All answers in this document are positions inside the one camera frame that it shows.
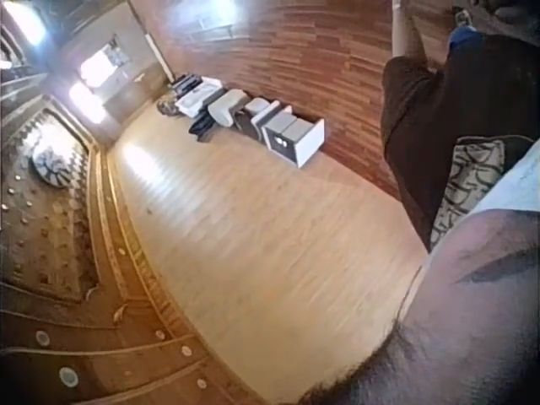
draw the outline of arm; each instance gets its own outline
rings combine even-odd
[[[428,64],[410,0],[392,0],[391,53],[393,57],[410,57],[423,66]]]
[[[537,403],[539,225],[500,210],[464,220],[381,347],[298,404]]]

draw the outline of window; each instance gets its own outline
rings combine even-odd
[[[73,103],[85,114],[94,124],[99,124],[105,119],[106,111],[92,92],[82,83],[76,83],[69,90],[69,97]]]
[[[99,88],[122,65],[128,62],[126,54],[118,46],[116,38],[83,62],[81,78],[93,88]]]
[[[45,37],[45,26],[37,12],[26,4],[5,2],[4,7],[13,17],[28,42],[34,46],[39,45]]]

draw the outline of wooden floor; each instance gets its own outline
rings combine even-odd
[[[110,152],[144,251],[218,356],[269,402],[362,361],[424,257],[400,204],[325,154],[304,170],[146,110]]]
[[[391,0],[130,0],[174,73],[222,79],[325,117],[323,151],[397,197],[381,158]],[[415,0],[428,56],[446,57],[451,0]]]

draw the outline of white furniture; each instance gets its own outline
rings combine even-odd
[[[263,111],[270,105],[270,102],[262,99],[261,97],[256,97],[246,105],[244,105],[244,110],[249,112],[252,116],[256,116],[258,113]]]
[[[324,143],[325,122],[315,124],[288,111],[280,111],[262,125],[267,147],[301,168]]]
[[[234,114],[250,101],[250,97],[239,89],[232,89],[208,106],[210,116],[222,127],[235,124]]]
[[[264,143],[264,145],[267,146],[267,140],[264,136],[264,133],[262,132],[262,127],[264,127],[270,120],[272,120],[281,111],[292,112],[293,107],[288,105],[282,110],[281,103],[275,100],[251,119],[251,124],[253,128],[255,129],[255,132],[258,136],[258,141],[260,143]]]
[[[206,106],[213,103],[223,94],[223,85],[215,78],[202,78],[202,83],[179,99],[175,105],[178,110],[195,118]]]

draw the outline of shoe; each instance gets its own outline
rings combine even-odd
[[[452,14],[454,14],[454,22],[457,27],[470,27],[473,25],[471,14],[465,8],[454,7],[452,8]]]

